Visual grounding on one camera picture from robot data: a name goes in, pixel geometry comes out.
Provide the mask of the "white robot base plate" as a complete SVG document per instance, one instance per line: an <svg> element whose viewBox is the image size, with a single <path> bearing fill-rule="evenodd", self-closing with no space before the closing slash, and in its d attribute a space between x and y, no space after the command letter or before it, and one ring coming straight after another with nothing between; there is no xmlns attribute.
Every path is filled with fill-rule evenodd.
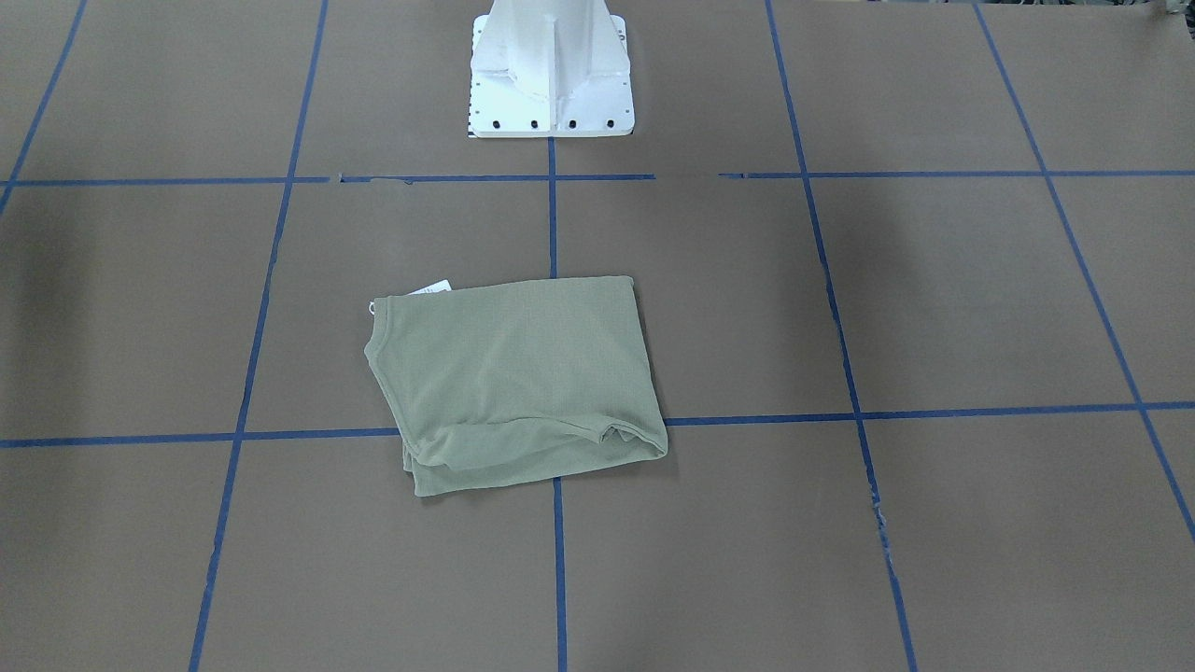
<svg viewBox="0 0 1195 672"><path fill-rule="evenodd" d="M605 1L495 1L471 33L474 139L598 139L636 127L627 26Z"/></svg>

